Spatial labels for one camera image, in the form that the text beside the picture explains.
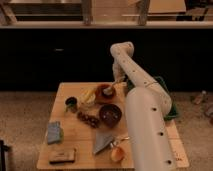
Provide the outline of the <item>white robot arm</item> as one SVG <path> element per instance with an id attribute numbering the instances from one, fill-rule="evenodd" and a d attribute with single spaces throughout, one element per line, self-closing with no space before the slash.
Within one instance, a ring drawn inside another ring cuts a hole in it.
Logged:
<path id="1" fill-rule="evenodd" d="M 126 95 L 125 116 L 135 171 L 177 171 L 164 122 L 170 95 L 132 59 L 132 42 L 113 44 L 110 52 L 134 85 Z"/>

